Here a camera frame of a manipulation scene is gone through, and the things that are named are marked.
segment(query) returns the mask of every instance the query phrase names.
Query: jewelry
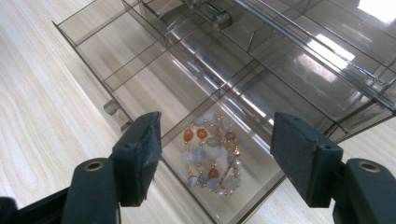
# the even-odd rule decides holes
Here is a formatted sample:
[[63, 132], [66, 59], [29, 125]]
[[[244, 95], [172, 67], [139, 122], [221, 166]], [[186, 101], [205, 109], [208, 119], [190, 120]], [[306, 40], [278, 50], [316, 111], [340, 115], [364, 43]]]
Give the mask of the jewelry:
[[[219, 123], [224, 125], [225, 134], [219, 127]], [[232, 119], [224, 118], [219, 113], [208, 111], [202, 118], [198, 118], [183, 134], [185, 142], [185, 151], [182, 153], [183, 163], [186, 165], [188, 175], [188, 186], [193, 188], [196, 185], [207, 188], [211, 192], [217, 193], [219, 196], [232, 195], [240, 186], [240, 152], [236, 133], [233, 132], [234, 122]], [[191, 151], [191, 141], [194, 138], [194, 129], [199, 139], [199, 146], [193, 152]], [[210, 170], [205, 174], [206, 153], [204, 145], [211, 147]], [[224, 148], [227, 150], [227, 166], [221, 177], [217, 168], [217, 159], [221, 157]], [[192, 173], [193, 165], [196, 164], [198, 175]]]

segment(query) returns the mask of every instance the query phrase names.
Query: transparent box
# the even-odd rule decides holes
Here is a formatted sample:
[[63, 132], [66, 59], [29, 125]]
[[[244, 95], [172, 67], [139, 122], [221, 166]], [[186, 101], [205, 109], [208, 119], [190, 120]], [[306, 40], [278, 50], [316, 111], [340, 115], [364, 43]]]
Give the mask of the transparent box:
[[[96, 0], [57, 27], [131, 120], [163, 113], [164, 162], [187, 200], [214, 222], [236, 223], [284, 179], [269, 153], [275, 112], [334, 142], [395, 114], [396, 22], [357, 2]], [[201, 140], [187, 149], [184, 132], [197, 134], [198, 119], [208, 131], [231, 122], [239, 171], [226, 172], [225, 140], [222, 157], [213, 160], [205, 142], [212, 156], [186, 166]], [[209, 192], [191, 183], [212, 167], [219, 178], [237, 173], [240, 186]]]

